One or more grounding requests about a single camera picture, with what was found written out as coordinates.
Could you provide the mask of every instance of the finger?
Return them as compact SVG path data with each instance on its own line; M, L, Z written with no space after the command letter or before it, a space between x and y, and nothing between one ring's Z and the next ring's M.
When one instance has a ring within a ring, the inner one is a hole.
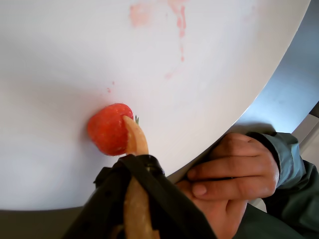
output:
M191 183L187 180L180 181L176 183L176 186L179 188L179 190L185 194L190 200L193 198L193 194L191 192Z
M252 200L269 197L275 190L273 187L266 177L252 176L193 183L192 193L205 200Z
M205 180L211 178L262 176L266 173L267 167L263 158L233 156L218 158L199 164L189 170L189 180Z
M236 139L245 142L250 142L253 138L241 133L228 133L223 137L222 141L227 139Z
M248 143L237 139L228 139L221 142L212 150L210 158L214 159L229 156L253 157L260 154L260 148L256 147L253 143Z
M154 239L160 239L160 232L159 232L159 230L154 230L154 231L153 231L153 237L154 237Z
M233 225L233 230L238 230L239 224L246 211L248 200L229 200L226 206L228 224Z
M216 215L225 214L226 213L226 207L228 204L228 200L202 200L195 198L193 200L194 204L200 209L207 219L213 220L213 218L216 217Z

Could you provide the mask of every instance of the strawberry leaf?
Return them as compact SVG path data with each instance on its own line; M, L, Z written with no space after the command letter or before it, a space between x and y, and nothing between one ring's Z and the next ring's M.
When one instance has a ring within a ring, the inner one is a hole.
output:
M135 123L139 124L139 119L136 115L135 115Z

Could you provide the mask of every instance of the dark green sleeve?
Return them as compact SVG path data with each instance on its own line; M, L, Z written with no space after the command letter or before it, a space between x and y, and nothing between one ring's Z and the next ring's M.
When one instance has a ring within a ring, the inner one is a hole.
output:
M270 149L280 170L277 190L263 199L267 213L305 238L319 238L319 175L316 167L301 159L298 141L289 133L255 134L252 137Z

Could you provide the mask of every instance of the hand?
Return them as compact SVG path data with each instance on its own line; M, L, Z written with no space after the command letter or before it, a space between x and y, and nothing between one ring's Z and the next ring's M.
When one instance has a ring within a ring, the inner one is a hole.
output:
M235 236L246 210L245 200L202 200L193 196L191 183L184 180L177 187L204 213L215 235L219 239Z
M259 141L239 133L223 137L211 161L192 168L187 176L199 199L266 198L275 192L279 170L271 152Z

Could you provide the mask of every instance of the red strawberry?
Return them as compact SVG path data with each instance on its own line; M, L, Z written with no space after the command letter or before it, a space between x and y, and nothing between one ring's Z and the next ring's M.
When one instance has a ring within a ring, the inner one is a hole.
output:
M124 104L106 106L87 125L87 131L99 150L110 156L124 154L128 144L128 131L123 116L133 119L131 109Z

